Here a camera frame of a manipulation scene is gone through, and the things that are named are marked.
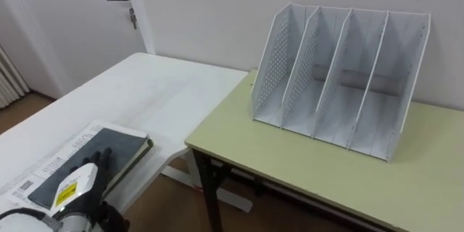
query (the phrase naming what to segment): light green table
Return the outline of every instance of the light green table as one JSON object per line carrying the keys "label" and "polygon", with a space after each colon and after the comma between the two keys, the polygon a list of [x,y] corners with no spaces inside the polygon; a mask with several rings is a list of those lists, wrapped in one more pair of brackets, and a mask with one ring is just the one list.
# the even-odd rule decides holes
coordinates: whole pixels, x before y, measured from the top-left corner
{"label": "light green table", "polygon": [[250,72],[186,145],[387,228],[464,231],[464,112],[412,103],[390,163],[252,121]]}

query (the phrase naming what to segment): paper sheet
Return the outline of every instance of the paper sheet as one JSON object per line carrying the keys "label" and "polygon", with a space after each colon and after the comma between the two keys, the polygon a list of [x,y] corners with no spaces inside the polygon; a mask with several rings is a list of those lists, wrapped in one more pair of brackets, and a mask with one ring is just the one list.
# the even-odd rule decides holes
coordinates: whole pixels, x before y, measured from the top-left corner
{"label": "paper sheet", "polygon": [[71,156],[82,148],[91,138],[93,138],[102,128],[109,128],[121,133],[127,133],[133,136],[146,137],[146,133],[137,130],[131,130],[101,120],[95,120],[82,130],[78,135],[69,140],[53,157],[49,158],[39,168],[27,175],[20,182],[13,185],[3,197],[17,207],[31,207],[40,211],[48,212],[49,210],[38,206],[28,199],[36,188],[38,188],[48,177],[58,170]]}

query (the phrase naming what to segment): yellow label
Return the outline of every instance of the yellow label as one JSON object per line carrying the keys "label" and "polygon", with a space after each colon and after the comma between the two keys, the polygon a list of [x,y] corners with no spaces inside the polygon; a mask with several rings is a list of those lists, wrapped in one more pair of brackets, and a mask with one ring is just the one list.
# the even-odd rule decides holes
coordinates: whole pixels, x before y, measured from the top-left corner
{"label": "yellow label", "polygon": [[63,203],[64,200],[69,199],[72,195],[74,195],[75,189],[77,186],[78,186],[78,183],[74,182],[68,187],[66,187],[65,189],[63,189],[63,191],[61,191],[61,193],[58,194],[57,203],[55,204],[55,207],[58,207],[58,205]]}

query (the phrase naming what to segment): white desk organizer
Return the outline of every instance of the white desk organizer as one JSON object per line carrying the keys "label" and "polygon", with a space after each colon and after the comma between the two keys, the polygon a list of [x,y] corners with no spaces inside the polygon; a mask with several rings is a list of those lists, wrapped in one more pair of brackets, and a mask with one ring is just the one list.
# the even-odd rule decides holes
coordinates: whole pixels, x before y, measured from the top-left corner
{"label": "white desk organizer", "polygon": [[430,14],[287,6],[274,17],[253,85],[253,119],[390,160],[430,19]]}

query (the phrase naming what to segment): baseboard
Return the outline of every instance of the baseboard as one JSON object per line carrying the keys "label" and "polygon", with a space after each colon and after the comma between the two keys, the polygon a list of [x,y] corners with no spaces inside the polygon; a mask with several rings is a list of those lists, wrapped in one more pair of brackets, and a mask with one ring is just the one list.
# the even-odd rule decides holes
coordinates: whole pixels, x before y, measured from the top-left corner
{"label": "baseboard", "polygon": [[40,97],[42,97],[42,98],[44,98],[44,99],[48,99],[48,100],[51,101],[51,102],[54,102],[54,101],[57,100],[57,99],[55,99],[55,98],[53,98],[53,97],[50,97],[50,96],[48,96],[48,95],[46,95],[46,94],[43,94],[43,93],[41,93],[41,92],[39,92],[39,91],[36,91],[36,90],[30,90],[29,94],[35,94],[35,95],[40,96]]}

